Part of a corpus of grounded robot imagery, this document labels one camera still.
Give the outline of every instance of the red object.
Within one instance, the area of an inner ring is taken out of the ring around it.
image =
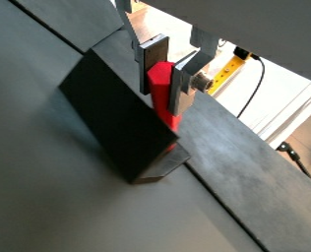
[[[147,71],[147,79],[154,110],[170,129],[178,132],[182,115],[174,116],[169,111],[173,65],[171,62],[158,62]]]

